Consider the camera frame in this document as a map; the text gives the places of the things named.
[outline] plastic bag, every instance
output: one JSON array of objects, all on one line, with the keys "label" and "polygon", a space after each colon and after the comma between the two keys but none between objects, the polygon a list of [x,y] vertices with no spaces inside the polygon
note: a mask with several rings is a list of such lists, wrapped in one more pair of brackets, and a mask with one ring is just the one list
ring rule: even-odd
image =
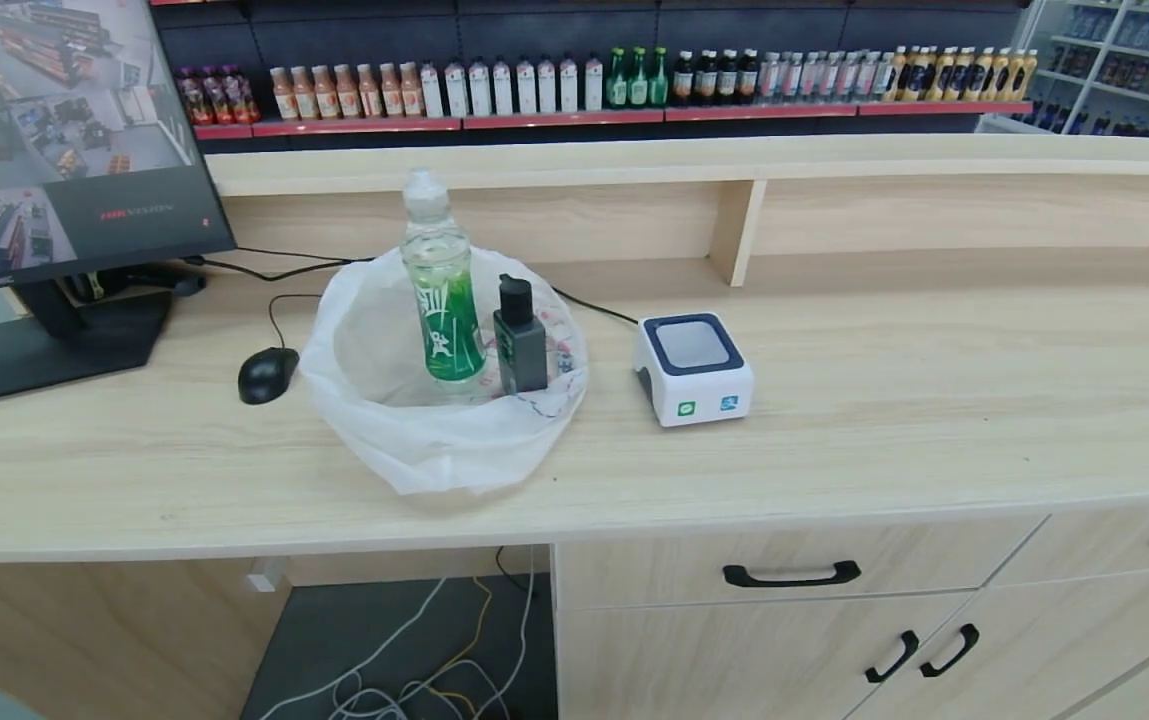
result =
[{"label": "plastic bag", "polygon": [[[547,389],[502,392],[493,336],[502,273],[533,284],[534,316],[547,328]],[[440,386],[423,366],[418,302],[400,250],[340,270],[306,343],[300,372],[318,413],[401,495],[518,483],[587,390],[587,341],[549,284],[516,260],[473,247],[472,286],[487,357],[464,386]]]}]

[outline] bottle cap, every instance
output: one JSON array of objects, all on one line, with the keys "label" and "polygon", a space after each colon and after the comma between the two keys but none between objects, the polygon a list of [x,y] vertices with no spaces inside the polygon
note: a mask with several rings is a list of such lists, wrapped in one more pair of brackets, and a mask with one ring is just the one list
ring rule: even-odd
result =
[{"label": "bottle cap", "polygon": [[509,325],[524,325],[534,319],[534,288],[524,279],[498,276],[498,313]]}]

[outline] black bottle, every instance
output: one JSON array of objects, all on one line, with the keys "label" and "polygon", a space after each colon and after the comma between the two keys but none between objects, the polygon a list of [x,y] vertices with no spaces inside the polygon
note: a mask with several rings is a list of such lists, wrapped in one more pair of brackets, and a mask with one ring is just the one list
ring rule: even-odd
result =
[{"label": "black bottle", "polygon": [[507,395],[547,387],[547,328],[534,318],[534,288],[510,274],[498,276],[498,374]]}]

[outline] computer mouse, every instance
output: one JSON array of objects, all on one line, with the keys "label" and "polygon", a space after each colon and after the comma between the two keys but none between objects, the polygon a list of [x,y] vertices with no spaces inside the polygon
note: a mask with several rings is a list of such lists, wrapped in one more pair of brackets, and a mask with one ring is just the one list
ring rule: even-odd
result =
[{"label": "computer mouse", "polygon": [[250,355],[236,376],[236,388],[245,405],[263,405],[285,395],[299,366],[299,354],[288,347],[268,347]]}]

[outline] black drawer handle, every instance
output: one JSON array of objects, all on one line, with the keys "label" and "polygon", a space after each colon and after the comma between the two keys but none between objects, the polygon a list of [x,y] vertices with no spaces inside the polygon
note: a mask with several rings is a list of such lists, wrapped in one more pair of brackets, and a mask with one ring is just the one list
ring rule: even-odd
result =
[{"label": "black drawer handle", "polygon": [[833,576],[812,580],[757,580],[748,574],[743,565],[726,565],[722,573],[725,573],[725,582],[737,588],[816,588],[818,584],[851,583],[863,574],[854,560],[836,562],[833,568],[836,571]]},{"label": "black drawer handle", "polygon": [[926,678],[938,678],[939,675],[944,674],[948,669],[953,669],[953,665],[961,661],[962,657],[970,653],[970,651],[973,650],[973,647],[978,644],[978,628],[976,628],[973,624],[962,625],[961,636],[966,640],[966,645],[961,649],[961,652],[955,655],[955,657],[953,657],[953,659],[949,660],[943,667],[935,667],[934,665],[931,665],[930,661],[926,661],[926,664],[921,665],[921,674]]},{"label": "black drawer handle", "polygon": [[899,638],[903,641],[903,655],[884,674],[877,673],[876,667],[867,667],[866,673],[863,673],[863,675],[866,676],[869,683],[880,684],[885,680],[889,680],[890,675],[899,673],[899,667],[902,667],[904,661],[912,660],[912,656],[921,647],[921,638],[916,637],[916,633],[912,633],[912,630],[904,630],[902,635],[899,635]]}]

